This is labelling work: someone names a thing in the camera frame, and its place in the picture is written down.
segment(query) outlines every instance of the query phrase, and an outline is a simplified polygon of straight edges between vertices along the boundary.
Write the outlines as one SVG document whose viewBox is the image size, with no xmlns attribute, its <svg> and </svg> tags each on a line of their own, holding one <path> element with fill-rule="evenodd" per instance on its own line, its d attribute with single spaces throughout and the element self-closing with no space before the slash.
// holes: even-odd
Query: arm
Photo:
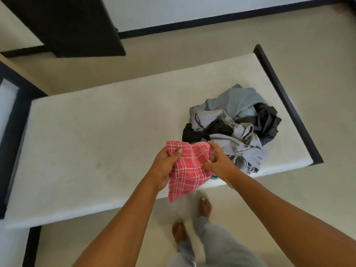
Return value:
<svg viewBox="0 0 356 267">
<path fill-rule="evenodd" d="M 221 148 L 215 148 L 213 171 L 235 189 L 295 266 L 356 266 L 356 241 L 300 210 L 242 173 Z"/>
<path fill-rule="evenodd" d="M 169 181 L 182 150 L 170 157 L 163 148 L 151 168 L 117 215 L 90 243 L 73 267 L 134 267 L 139 256 L 154 200 Z"/>
</svg>

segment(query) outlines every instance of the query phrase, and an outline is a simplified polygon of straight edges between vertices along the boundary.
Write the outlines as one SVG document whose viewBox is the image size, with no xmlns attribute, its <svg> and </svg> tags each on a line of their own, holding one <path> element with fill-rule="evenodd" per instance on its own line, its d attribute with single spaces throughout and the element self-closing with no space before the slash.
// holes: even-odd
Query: forearm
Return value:
<svg viewBox="0 0 356 267">
<path fill-rule="evenodd" d="M 229 178 L 296 266 L 356 266 L 356 241 L 271 193 L 240 171 Z"/>
<path fill-rule="evenodd" d="M 146 176 L 73 267 L 134 267 L 159 188 Z"/>
</svg>

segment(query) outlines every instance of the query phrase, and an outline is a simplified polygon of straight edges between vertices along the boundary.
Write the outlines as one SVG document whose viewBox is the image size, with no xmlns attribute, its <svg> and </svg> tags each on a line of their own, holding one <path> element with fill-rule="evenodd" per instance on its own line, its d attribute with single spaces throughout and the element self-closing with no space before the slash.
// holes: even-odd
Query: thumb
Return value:
<svg viewBox="0 0 356 267">
<path fill-rule="evenodd" d="M 206 162 L 202 164 L 202 169 L 214 172 L 214 168 L 215 168 L 215 163 Z"/>
<path fill-rule="evenodd" d="M 168 157 L 172 165 L 179 159 L 182 153 L 183 153 L 183 149 L 179 148 L 175 153 L 173 153 L 170 157 Z"/>
</svg>

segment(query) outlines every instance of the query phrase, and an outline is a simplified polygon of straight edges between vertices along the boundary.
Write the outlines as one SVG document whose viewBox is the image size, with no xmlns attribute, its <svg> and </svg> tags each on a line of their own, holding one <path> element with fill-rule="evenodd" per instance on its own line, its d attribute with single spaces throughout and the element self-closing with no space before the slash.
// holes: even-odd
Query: black garment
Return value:
<svg viewBox="0 0 356 267">
<path fill-rule="evenodd" d="M 253 132 L 260 138 L 261 144 L 266 145 L 273 140 L 277 133 L 277 126 L 282 121 L 277 117 L 277 110 L 274 107 L 267 106 L 263 103 L 254 105 L 257 116 L 247 116 L 236 120 L 236 123 L 253 124 Z"/>
<path fill-rule="evenodd" d="M 234 129 L 227 124 L 225 124 L 220 118 L 212 121 L 203 131 L 194 132 L 192 129 L 192 124 L 188 123 L 183 130 L 182 141 L 189 143 L 196 143 L 201 141 L 202 138 L 207 141 L 210 140 L 209 135 L 211 134 L 223 134 L 231 136 Z"/>
</svg>

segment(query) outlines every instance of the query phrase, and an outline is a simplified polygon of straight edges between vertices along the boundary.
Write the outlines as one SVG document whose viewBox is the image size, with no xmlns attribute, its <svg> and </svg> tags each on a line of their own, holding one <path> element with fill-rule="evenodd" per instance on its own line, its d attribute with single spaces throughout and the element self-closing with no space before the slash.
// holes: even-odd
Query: light blue jeans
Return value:
<svg viewBox="0 0 356 267">
<path fill-rule="evenodd" d="M 251 250 L 239 243 L 224 227 L 212 224 L 200 216 L 194 223 L 195 233 L 204 245 L 207 266 L 219 267 L 266 267 L 267 265 Z M 168 267 L 196 266 L 192 245 L 189 240 L 180 242 L 178 251 Z"/>
</svg>

